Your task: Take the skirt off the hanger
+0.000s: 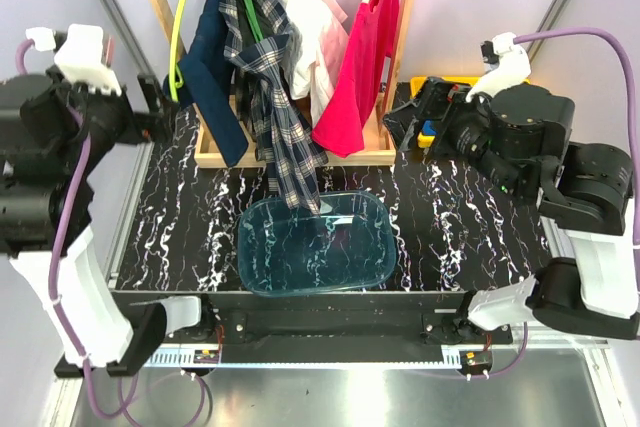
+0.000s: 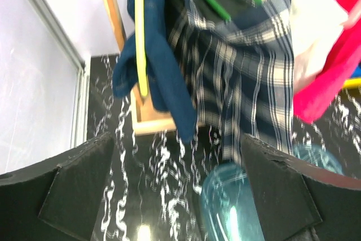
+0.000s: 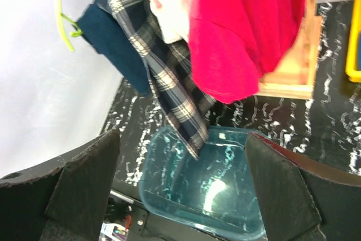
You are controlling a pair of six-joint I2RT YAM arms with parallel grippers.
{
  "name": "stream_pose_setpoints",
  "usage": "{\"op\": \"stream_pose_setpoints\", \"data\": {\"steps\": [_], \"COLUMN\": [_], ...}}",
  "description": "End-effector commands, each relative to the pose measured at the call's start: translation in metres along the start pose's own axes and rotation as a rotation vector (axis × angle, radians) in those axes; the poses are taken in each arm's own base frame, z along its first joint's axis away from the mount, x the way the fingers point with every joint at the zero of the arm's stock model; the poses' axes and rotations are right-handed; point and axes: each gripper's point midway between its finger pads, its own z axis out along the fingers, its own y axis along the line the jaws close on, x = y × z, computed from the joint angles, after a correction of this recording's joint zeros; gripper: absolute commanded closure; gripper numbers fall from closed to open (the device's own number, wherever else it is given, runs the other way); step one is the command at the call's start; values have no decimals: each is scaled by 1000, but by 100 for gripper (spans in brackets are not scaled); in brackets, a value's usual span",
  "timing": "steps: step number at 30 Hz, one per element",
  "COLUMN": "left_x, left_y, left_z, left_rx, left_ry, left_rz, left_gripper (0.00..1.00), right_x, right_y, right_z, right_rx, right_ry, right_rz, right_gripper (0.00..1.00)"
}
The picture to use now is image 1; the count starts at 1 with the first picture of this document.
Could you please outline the dark green hanger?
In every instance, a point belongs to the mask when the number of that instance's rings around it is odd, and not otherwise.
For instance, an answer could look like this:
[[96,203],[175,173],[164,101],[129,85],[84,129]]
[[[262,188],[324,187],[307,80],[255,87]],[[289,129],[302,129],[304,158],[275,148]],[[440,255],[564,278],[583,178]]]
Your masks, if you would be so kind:
[[256,15],[253,0],[242,0],[242,2],[245,7],[246,18],[249,23],[253,38],[255,42],[261,42],[263,40],[263,34]]

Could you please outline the navy plaid skirt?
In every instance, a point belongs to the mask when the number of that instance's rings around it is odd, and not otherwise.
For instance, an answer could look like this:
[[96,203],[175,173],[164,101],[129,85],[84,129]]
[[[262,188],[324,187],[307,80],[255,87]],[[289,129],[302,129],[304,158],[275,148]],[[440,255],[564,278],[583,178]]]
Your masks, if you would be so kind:
[[311,125],[289,95],[283,63],[294,27],[279,0],[253,0],[263,34],[255,42],[246,18],[242,0],[221,0],[219,11],[228,26],[225,59],[235,69],[236,108],[247,131],[254,139],[255,157],[266,165],[269,190],[280,195],[290,208],[305,208],[313,215],[320,213],[320,195],[316,169],[325,165],[315,153],[308,160],[296,149],[297,161],[276,159],[272,140],[279,135],[272,126],[276,117],[275,94],[284,93],[284,116],[278,121],[303,123],[303,132],[311,136]]

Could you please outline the blue denim skirt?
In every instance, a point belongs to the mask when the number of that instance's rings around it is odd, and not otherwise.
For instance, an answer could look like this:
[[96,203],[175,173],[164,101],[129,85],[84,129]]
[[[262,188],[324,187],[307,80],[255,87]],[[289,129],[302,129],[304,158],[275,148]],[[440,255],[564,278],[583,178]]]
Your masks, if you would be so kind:
[[234,68],[224,55],[228,26],[220,2],[204,3],[191,46],[177,64],[183,78],[177,94],[181,107],[197,106],[225,165],[234,167],[248,141],[229,103]]

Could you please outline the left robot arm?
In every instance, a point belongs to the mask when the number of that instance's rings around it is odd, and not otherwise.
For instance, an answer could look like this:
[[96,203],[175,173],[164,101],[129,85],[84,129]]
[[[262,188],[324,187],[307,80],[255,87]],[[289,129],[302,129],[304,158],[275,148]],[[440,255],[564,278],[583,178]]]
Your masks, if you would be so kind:
[[140,75],[147,110],[123,85],[69,81],[57,68],[1,84],[1,251],[41,300],[64,347],[60,379],[92,368],[131,377],[181,330],[196,343],[216,319],[196,296],[145,305],[137,320],[119,309],[97,261],[88,178],[118,144],[167,142],[178,111],[158,80]]

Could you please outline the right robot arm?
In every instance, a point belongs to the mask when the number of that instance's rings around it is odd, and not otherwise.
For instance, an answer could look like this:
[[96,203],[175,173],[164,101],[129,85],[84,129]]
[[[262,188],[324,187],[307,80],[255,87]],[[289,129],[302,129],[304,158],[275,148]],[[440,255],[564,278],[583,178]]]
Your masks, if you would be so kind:
[[639,337],[632,160],[614,146],[572,141],[574,111],[571,99],[527,82],[490,94],[429,77],[383,118],[400,151],[416,149],[430,126],[428,159],[466,162],[570,242],[570,256],[524,281],[465,294],[453,321],[463,342],[533,320],[568,334]]

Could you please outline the lime green hanger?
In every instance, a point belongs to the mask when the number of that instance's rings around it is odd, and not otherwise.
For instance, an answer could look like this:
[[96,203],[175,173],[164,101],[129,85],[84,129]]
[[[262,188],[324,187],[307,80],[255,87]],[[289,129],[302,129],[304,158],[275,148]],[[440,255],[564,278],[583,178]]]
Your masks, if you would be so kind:
[[178,103],[178,88],[182,86],[182,74],[179,72],[177,67],[178,63],[178,53],[179,53],[179,41],[180,37],[180,28],[182,22],[182,16],[184,13],[184,8],[187,0],[178,0],[178,4],[176,7],[176,12],[174,15],[174,21],[172,25],[172,34],[170,38],[170,49],[169,49],[169,69],[168,69],[168,85],[169,85],[169,94],[172,101]]

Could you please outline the clear blue plastic basin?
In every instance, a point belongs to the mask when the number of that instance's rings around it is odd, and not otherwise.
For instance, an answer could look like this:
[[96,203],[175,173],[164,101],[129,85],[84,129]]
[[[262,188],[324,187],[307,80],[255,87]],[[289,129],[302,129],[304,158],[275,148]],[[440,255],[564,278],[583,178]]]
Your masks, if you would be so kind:
[[389,210],[366,191],[326,192],[320,213],[279,198],[240,217],[237,268],[242,285],[263,297],[367,289],[386,282],[396,260]]

